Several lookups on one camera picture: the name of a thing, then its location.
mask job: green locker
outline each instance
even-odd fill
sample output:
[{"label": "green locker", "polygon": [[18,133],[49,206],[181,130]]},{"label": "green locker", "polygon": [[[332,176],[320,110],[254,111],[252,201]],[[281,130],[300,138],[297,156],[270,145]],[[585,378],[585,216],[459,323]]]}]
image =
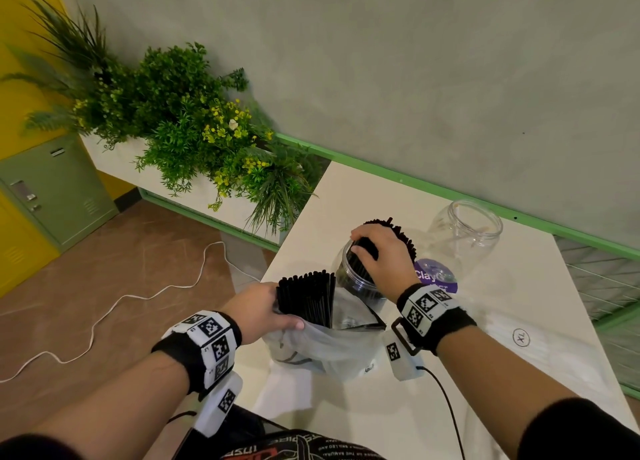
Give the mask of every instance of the green locker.
[{"label": "green locker", "polygon": [[0,161],[0,183],[61,251],[118,213],[75,135]]}]

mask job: gray wall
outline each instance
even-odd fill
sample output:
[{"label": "gray wall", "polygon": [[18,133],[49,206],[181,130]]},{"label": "gray wall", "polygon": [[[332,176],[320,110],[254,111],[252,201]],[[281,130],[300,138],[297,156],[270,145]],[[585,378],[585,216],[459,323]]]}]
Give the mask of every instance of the gray wall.
[{"label": "gray wall", "polygon": [[638,0],[65,0],[198,41],[283,133],[640,248]]}]

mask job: sleeve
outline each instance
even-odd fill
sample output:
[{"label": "sleeve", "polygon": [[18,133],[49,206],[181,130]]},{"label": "sleeve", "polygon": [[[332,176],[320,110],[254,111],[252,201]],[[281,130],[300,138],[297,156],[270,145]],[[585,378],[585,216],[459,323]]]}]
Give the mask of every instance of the sleeve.
[{"label": "sleeve", "polygon": [[640,458],[640,436],[591,401],[570,398],[542,411],[520,440],[518,460]]},{"label": "sleeve", "polygon": [[64,443],[42,435],[14,436],[0,443],[0,459],[83,460]]}]

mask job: plastic bag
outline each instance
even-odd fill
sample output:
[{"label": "plastic bag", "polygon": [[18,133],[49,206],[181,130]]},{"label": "plastic bag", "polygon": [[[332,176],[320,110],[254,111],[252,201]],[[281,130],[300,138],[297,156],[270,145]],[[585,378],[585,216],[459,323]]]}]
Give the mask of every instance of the plastic bag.
[{"label": "plastic bag", "polygon": [[385,324],[363,302],[343,288],[333,297],[334,327],[305,321],[303,330],[271,332],[264,336],[273,360],[292,367],[325,372],[348,381],[367,369],[381,347]]}]

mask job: electrical wire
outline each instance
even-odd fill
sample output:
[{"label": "electrical wire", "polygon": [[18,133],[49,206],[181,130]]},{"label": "electrical wire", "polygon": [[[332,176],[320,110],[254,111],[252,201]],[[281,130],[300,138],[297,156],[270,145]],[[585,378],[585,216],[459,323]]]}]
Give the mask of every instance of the electrical wire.
[{"label": "electrical wire", "polygon": [[451,419],[453,420],[453,428],[456,429],[456,436],[458,437],[458,444],[460,446],[460,453],[462,454],[462,460],[466,460],[465,451],[464,451],[464,448],[462,448],[462,440],[460,440],[460,431],[458,430],[458,423],[456,422],[456,416],[453,414],[453,408],[451,407],[451,401],[449,401],[449,396],[447,396],[447,392],[444,391],[444,387],[442,386],[442,383],[440,383],[440,380],[429,369],[423,366],[416,366],[415,368],[428,372],[431,375],[431,377],[436,380],[436,383],[439,385],[440,389],[442,390],[442,394],[444,394],[444,399],[447,400],[447,405],[449,406],[449,412],[451,413]]},{"label": "electrical wire", "polygon": [[183,416],[196,416],[197,412],[196,411],[183,411],[181,413],[178,413],[175,416],[172,416],[171,418],[169,418],[169,421],[167,421],[166,424],[171,423],[172,421],[176,421],[178,418],[181,418]]},{"label": "electrical wire", "polygon": [[164,292],[165,290],[168,290],[169,288],[193,288],[194,286],[198,285],[198,282],[200,281],[200,278],[202,278],[202,271],[204,270],[204,265],[207,262],[207,250],[209,249],[209,246],[213,246],[214,244],[222,244],[223,249],[225,251],[224,257],[225,257],[225,261],[231,265],[233,268],[235,268],[236,270],[238,270],[240,273],[245,274],[246,276],[248,276],[249,278],[253,278],[255,281],[260,281],[259,278],[255,278],[254,276],[248,274],[247,272],[242,271],[241,269],[239,269],[236,265],[234,265],[232,262],[230,262],[227,259],[227,245],[225,244],[224,241],[216,241],[216,242],[212,242],[209,243],[204,251],[202,252],[202,265],[200,266],[200,272],[198,273],[198,278],[196,278],[196,281],[193,285],[167,285],[165,286],[162,290],[160,290],[158,293],[151,295],[150,297],[139,297],[138,295],[123,295],[122,297],[118,298],[116,300],[116,302],[111,306],[111,308],[109,310],[107,310],[107,313],[105,313],[102,317],[100,317],[95,324],[93,324],[93,326],[91,327],[91,339],[89,339],[89,347],[86,348],[86,350],[80,354],[79,356],[74,357],[73,359],[69,359],[68,361],[63,361],[62,359],[60,359],[58,356],[56,356],[53,352],[51,351],[42,351],[39,354],[36,354],[34,357],[32,357],[31,359],[29,359],[26,363],[24,363],[22,365],[22,367],[20,367],[20,369],[18,369],[18,372],[16,372],[14,375],[12,375],[12,377],[10,377],[9,379],[2,379],[0,380],[0,384],[3,383],[8,383],[9,381],[11,381],[12,379],[15,379],[23,370],[25,367],[27,367],[31,362],[35,361],[37,358],[39,358],[40,356],[44,356],[46,354],[48,354],[49,356],[52,356],[53,359],[55,359],[59,364],[69,364],[70,362],[75,361],[76,359],[80,359],[82,356],[84,356],[87,352],[89,352],[91,350],[91,348],[93,347],[93,341],[95,340],[95,327],[102,322],[107,315],[109,315],[114,308],[116,308],[116,306],[118,305],[118,303],[120,303],[120,300],[124,299],[124,298],[138,298],[140,300],[151,300],[152,298],[157,297],[158,295],[160,295],[162,292]]}]

